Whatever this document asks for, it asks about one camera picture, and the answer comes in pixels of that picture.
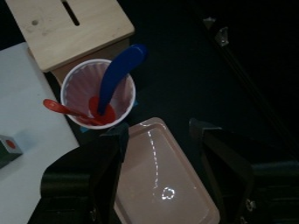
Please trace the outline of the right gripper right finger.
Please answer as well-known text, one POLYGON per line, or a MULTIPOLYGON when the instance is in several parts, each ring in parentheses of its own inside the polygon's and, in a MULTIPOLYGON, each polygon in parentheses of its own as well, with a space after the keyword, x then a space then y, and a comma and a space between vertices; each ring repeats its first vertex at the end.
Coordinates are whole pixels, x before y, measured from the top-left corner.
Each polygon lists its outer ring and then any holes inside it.
POLYGON ((208 122, 192 118, 190 133, 200 148, 210 195, 219 209, 220 224, 252 224, 250 199, 254 174, 242 155, 248 140, 208 122))

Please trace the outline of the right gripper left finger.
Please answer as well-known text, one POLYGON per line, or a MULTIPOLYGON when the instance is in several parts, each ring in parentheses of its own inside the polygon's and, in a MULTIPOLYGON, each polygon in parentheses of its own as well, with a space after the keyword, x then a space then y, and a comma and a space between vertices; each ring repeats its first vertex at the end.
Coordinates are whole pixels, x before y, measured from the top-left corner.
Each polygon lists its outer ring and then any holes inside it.
POLYGON ((127 143, 128 125, 123 123, 48 166, 28 224, 114 224, 127 143))

